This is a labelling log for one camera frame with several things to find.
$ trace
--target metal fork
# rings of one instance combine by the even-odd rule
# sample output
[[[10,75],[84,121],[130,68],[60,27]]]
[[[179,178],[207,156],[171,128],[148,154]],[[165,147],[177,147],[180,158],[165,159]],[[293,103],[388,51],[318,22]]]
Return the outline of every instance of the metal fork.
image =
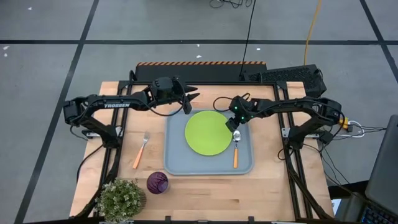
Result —
[[[132,165],[133,169],[137,169],[138,163],[141,160],[142,151],[144,150],[144,146],[147,144],[148,140],[149,140],[149,132],[146,131],[144,134],[144,143],[142,143],[141,149],[139,150],[136,160],[134,161],[134,164]]]

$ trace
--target spoon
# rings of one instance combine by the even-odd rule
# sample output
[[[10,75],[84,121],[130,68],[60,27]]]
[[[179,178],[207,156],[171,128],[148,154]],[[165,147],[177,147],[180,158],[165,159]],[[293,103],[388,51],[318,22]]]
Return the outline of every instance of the spoon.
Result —
[[[241,140],[241,133],[236,130],[233,133],[233,138],[235,142],[235,150],[234,150],[234,169],[238,168],[238,142]]]

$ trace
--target green plant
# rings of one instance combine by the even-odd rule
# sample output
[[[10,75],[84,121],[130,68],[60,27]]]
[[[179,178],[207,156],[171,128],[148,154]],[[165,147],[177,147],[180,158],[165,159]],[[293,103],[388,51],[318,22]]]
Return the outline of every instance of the green plant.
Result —
[[[103,185],[96,209],[111,223],[125,222],[144,209],[146,196],[136,181],[116,179]]]

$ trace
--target purple cup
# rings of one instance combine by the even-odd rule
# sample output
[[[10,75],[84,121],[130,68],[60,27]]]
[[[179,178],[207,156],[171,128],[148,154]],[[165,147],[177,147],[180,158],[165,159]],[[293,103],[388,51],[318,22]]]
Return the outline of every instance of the purple cup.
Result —
[[[169,187],[169,180],[162,172],[154,172],[147,179],[147,188],[152,194],[161,194]]]

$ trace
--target orange spoon handle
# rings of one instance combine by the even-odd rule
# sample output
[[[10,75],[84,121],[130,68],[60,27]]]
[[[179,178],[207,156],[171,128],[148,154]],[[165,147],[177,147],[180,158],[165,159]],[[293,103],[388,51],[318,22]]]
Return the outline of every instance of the orange spoon handle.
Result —
[[[234,151],[234,169],[238,168],[238,148],[235,147]]]

